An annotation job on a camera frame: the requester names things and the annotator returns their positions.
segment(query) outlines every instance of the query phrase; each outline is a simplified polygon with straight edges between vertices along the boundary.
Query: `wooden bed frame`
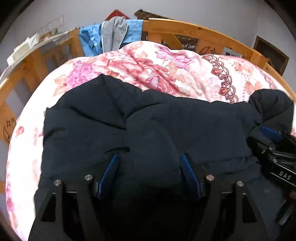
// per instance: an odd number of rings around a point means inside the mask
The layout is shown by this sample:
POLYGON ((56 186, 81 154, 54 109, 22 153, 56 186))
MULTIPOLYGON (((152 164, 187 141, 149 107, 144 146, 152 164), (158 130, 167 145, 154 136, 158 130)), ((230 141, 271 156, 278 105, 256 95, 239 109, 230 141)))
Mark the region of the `wooden bed frame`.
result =
MULTIPOLYGON (((196 48, 197 53, 199 53, 202 48, 209 46, 215 48, 218 54, 223 53, 224 47, 232 49, 242 54, 244 59, 273 76, 287 90, 291 99, 296 102, 296 94, 292 88, 280 74, 268 64, 267 59, 261 53, 227 35, 191 23, 157 18, 150 18, 149 21, 144 21, 143 31, 148 32, 149 41, 156 43, 165 41, 170 49, 183 49, 182 44, 175 34, 197 38, 199 40, 196 48)), ((1 139, 7 144, 10 142, 17 117, 7 105, 5 99, 21 79, 25 80, 29 91, 33 93, 48 75, 45 64, 47 60, 52 58, 56 67, 65 62, 66 59, 60 61, 60 54, 63 54, 66 58, 66 46, 69 46, 73 58, 84 56, 78 34, 78 28, 70 31, 69 39, 59 43, 44 54, 41 53, 40 49, 35 50, 0 84, 0 135, 1 139)), ((0 185, 0 192, 4 192, 3 185, 0 185)))

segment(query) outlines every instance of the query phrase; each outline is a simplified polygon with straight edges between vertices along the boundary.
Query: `light blue shirt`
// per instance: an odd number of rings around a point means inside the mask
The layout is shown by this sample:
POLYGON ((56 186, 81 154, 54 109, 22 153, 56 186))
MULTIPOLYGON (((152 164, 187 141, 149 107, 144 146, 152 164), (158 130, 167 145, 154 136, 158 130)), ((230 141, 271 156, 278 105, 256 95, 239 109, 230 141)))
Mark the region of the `light blue shirt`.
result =
MULTIPOLYGON (((128 29, 120 48, 132 42, 140 41, 143 29, 143 20, 127 19, 128 29)), ((102 24, 95 24, 80 29, 79 39, 87 57, 94 57, 103 53, 102 24)))

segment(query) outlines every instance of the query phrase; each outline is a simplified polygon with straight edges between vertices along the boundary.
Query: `metal screw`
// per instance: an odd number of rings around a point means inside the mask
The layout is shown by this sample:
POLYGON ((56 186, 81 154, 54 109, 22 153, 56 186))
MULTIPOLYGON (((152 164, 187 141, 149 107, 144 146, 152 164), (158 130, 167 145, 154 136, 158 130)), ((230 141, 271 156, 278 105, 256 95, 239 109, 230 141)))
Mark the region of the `metal screw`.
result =
POLYGON ((87 174, 85 177, 84 177, 85 180, 89 181, 92 179, 92 174, 87 174))
POLYGON ((207 175, 206 179, 209 181, 213 181, 215 179, 215 177, 213 175, 207 175))
POLYGON ((56 186, 60 185, 61 183, 62 183, 62 181, 60 179, 54 181, 54 184, 56 186))
POLYGON ((243 187, 243 186, 244 186, 244 183, 243 183, 242 181, 237 181, 237 185, 238 185, 239 187, 243 187))

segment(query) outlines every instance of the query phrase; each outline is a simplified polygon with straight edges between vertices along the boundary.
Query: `floral comforter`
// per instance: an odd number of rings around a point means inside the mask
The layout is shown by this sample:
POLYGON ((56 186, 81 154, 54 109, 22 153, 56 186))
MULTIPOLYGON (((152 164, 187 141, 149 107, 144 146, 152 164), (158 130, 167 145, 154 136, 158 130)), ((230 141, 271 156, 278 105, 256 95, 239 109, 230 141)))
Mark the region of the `floral comforter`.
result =
POLYGON ((55 105, 66 91, 100 74, 143 91, 156 89, 209 102, 248 101, 255 90, 262 88, 286 92, 269 74, 242 58, 200 56, 153 42, 134 42, 118 51, 69 60, 51 72, 31 96, 9 145, 6 202, 11 225, 22 240, 28 240, 35 218, 33 198, 41 174, 46 108, 55 105))

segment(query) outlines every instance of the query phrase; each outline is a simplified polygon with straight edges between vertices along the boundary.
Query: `framed picture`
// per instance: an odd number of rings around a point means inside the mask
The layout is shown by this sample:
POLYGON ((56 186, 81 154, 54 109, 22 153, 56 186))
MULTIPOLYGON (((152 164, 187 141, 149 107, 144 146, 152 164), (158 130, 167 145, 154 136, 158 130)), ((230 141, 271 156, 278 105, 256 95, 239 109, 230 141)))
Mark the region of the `framed picture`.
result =
POLYGON ((254 49, 263 54, 268 63, 282 76, 289 61, 289 57, 278 48, 257 36, 254 49))

